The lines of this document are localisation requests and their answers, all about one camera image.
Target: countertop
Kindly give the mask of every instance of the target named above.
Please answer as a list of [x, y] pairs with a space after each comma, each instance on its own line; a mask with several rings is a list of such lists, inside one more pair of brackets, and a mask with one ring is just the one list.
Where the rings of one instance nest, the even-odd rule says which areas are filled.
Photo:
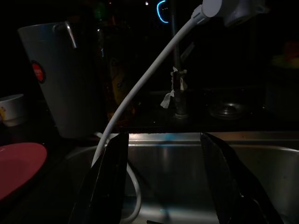
[[14, 127], [0, 125], [0, 146], [21, 142], [44, 145], [47, 149], [47, 158], [41, 169], [27, 183], [0, 201], [0, 222], [10, 213], [14, 213], [14, 208], [23, 202], [25, 196], [33, 191], [36, 185], [74, 148], [73, 141], [59, 136], [49, 117], [30, 118], [24, 124]]

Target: red sticker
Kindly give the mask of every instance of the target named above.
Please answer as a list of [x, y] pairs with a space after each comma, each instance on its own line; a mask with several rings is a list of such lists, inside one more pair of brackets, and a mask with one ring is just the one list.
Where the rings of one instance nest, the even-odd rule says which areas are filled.
[[46, 74], [45, 74], [43, 68], [41, 67], [41, 65], [38, 62], [32, 61], [31, 63], [32, 63], [32, 68], [36, 75], [37, 80], [40, 83], [44, 83], [45, 79], [46, 79]]

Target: blue light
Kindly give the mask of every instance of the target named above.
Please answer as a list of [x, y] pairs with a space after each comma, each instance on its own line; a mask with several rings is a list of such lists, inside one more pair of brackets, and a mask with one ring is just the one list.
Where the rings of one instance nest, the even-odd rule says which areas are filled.
[[159, 19], [160, 19], [163, 23], [168, 23], [168, 21], [163, 20], [162, 17], [161, 17], [161, 15], [160, 15], [160, 5], [161, 5], [162, 3], [164, 3], [164, 2], [166, 2], [166, 0], [162, 0], [162, 1], [160, 1], [160, 2], [157, 4], [157, 14], [158, 14], [158, 16], [159, 16]]

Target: pink plate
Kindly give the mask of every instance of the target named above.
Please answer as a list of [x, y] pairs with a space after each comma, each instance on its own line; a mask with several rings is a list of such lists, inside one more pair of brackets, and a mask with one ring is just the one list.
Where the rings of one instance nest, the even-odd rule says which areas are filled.
[[44, 164], [47, 150], [37, 143], [0, 147], [0, 200], [26, 183]]

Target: white container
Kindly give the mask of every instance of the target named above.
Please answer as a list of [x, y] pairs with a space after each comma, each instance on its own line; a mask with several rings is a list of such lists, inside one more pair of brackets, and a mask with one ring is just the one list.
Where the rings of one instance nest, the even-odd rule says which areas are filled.
[[0, 115], [3, 123], [16, 126], [27, 121], [27, 111], [24, 104], [24, 94], [16, 94], [0, 98]]

